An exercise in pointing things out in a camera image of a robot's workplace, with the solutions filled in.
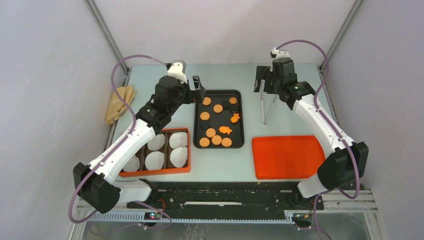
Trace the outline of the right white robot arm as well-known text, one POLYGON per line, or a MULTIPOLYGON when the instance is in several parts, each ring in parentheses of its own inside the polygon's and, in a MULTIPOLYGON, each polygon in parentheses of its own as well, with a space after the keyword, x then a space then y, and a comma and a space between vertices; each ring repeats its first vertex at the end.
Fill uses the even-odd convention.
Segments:
POLYGON ((255 93, 275 95, 309 126, 317 138, 324 162, 317 172, 302 180, 291 194, 291 204, 304 209, 311 197, 325 194, 354 183, 360 185, 365 173, 369 148, 356 142, 330 117, 318 99, 317 92, 306 81, 298 81, 294 61, 286 50, 273 48, 272 64, 256 68, 255 93))

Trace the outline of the black cookie tray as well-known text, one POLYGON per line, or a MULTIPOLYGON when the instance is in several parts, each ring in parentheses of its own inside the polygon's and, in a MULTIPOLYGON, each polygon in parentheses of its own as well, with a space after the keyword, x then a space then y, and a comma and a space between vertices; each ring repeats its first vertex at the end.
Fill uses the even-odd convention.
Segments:
POLYGON ((221 136, 221 138, 230 138, 232 140, 232 145, 229 149, 240 149, 245 143, 245 134, 244 134, 244 122, 242 119, 243 109, 242 109, 242 95, 238 90, 235 89, 220 89, 220 90, 207 90, 205 92, 205 97, 211 98, 211 104, 208 106, 203 105, 202 103, 197 103, 195 105, 195 118, 194 118, 194 129, 193 129, 193 144, 198 149, 224 149, 225 147, 220 145, 214 145, 210 139, 210 145, 208 147, 201 147, 199 145, 199 140, 201 138, 206 138, 206 130, 200 127, 201 119, 200 114, 202 112, 208 112, 210 114, 210 123, 209 128, 213 128, 216 131, 216 134, 221 136), (222 101, 229 101, 231 97, 237 98, 237 103, 239 105, 239 116, 240 119, 237 123, 231 123, 231 117, 234 113, 230 109, 223 110, 221 113, 215 113, 213 110, 214 105, 222 103, 222 101), (232 129, 230 135, 223 134, 219 132, 219 127, 228 126, 232 129))

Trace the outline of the orange compartment box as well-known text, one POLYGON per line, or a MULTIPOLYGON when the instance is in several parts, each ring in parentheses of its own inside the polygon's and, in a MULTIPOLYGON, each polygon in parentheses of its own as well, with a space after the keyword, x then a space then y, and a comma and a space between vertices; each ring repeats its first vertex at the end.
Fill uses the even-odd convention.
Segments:
POLYGON ((138 149, 119 176, 130 178, 190 172, 190 137, 188 128, 163 130, 138 149))

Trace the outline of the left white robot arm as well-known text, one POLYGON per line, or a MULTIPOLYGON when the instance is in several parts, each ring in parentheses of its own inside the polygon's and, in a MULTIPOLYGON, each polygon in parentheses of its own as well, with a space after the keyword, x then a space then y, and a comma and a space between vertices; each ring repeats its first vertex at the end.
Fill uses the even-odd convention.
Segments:
POLYGON ((201 103, 206 93, 196 75, 192 78, 195 89, 190 89, 183 60, 165 66, 167 75, 159 79, 149 101, 137 113, 130 111, 133 121, 125 132, 96 159, 88 164, 80 162, 73 168, 75 192, 69 204, 70 216, 77 197, 102 214, 118 203, 140 202, 145 208, 156 206, 158 194, 148 183, 143 180, 117 182, 116 178, 137 151, 171 122, 181 105, 201 103))

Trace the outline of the orange fish cookie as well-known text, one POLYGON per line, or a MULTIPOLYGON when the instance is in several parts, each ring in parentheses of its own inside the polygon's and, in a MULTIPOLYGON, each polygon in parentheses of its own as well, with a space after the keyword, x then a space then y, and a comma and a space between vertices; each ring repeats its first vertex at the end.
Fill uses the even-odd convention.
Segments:
POLYGON ((233 131, 229 126, 220 126, 218 130, 220 133, 227 135, 230 135, 233 131))
POLYGON ((230 118, 231 123, 235 124, 240 120, 240 114, 234 113, 233 116, 230 118))

